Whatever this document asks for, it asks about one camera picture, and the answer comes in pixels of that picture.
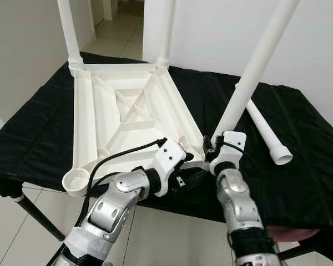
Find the white plastic table leg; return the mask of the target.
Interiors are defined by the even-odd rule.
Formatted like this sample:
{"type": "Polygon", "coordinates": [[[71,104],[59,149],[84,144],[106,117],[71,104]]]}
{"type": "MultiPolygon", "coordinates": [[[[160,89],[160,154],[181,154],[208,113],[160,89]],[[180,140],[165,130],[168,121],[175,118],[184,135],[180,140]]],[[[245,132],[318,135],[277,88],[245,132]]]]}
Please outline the white plastic table leg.
{"type": "Polygon", "coordinates": [[[157,54],[156,65],[160,69],[169,68],[170,41],[173,33],[174,12],[176,0],[164,0],[165,10],[160,33],[159,53],[157,54]]]}
{"type": "Polygon", "coordinates": [[[275,11],[266,24],[265,30],[246,64],[244,73],[236,84],[235,91],[210,138],[213,145],[216,144],[218,136],[235,129],[299,2],[300,0],[280,0],[276,5],[275,11]]]}
{"type": "Polygon", "coordinates": [[[73,15],[70,9],[70,0],[57,0],[57,3],[60,21],[62,21],[63,37],[65,45],[67,46],[68,69],[71,76],[75,76],[75,71],[85,69],[85,65],[83,58],[80,55],[73,15]]]}
{"type": "Polygon", "coordinates": [[[253,123],[258,129],[261,137],[270,150],[270,157],[276,165],[285,165],[289,163],[293,156],[288,147],[282,144],[280,139],[276,136],[270,124],[266,122],[265,117],[261,114],[258,107],[255,106],[252,100],[248,101],[246,106],[248,114],[252,117],[253,123]]]}

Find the white plastic children table top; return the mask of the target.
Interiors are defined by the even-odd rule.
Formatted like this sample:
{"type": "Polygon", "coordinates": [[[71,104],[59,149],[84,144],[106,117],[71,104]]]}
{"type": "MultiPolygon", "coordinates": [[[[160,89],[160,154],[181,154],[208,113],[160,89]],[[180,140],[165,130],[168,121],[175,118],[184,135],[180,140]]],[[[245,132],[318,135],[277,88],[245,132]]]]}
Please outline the white plastic children table top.
{"type": "Polygon", "coordinates": [[[83,197],[89,178],[151,165],[154,140],[179,144],[202,166],[201,132],[169,72],[156,64],[86,64],[73,71],[73,163],[62,185],[83,197]]]}

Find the pink stool seat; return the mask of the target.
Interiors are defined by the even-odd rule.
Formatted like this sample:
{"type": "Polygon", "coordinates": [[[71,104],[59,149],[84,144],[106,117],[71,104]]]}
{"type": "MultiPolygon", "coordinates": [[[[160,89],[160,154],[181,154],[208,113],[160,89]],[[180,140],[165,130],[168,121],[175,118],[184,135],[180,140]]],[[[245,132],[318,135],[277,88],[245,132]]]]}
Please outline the pink stool seat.
{"type": "Polygon", "coordinates": [[[291,228],[285,226],[266,226],[268,235],[278,243],[298,242],[315,236],[319,229],[291,228]]]}

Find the black metal frame leg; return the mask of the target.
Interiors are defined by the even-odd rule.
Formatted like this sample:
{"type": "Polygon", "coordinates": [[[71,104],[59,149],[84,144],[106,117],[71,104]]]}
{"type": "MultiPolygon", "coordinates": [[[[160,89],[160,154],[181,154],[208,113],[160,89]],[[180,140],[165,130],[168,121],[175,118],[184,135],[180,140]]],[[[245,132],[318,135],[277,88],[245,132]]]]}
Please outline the black metal frame leg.
{"type": "Polygon", "coordinates": [[[319,247],[312,243],[300,244],[299,242],[278,242],[276,246],[279,258],[285,261],[309,253],[317,253],[319,250],[319,247]]]}
{"type": "Polygon", "coordinates": [[[62,242],[65,239],[62,231],[60,231],[57,226],[55,226],[50,219],[44,215],[42,211],[35,206],[35,204],[27,198],[25,195],[21,194],[19,197],[12,198],[17,205],[19,205],[23,210],[25,210],[28,215],[32,216],[44,229],[46,229],[53,237],[58,241],[62,242]]]}

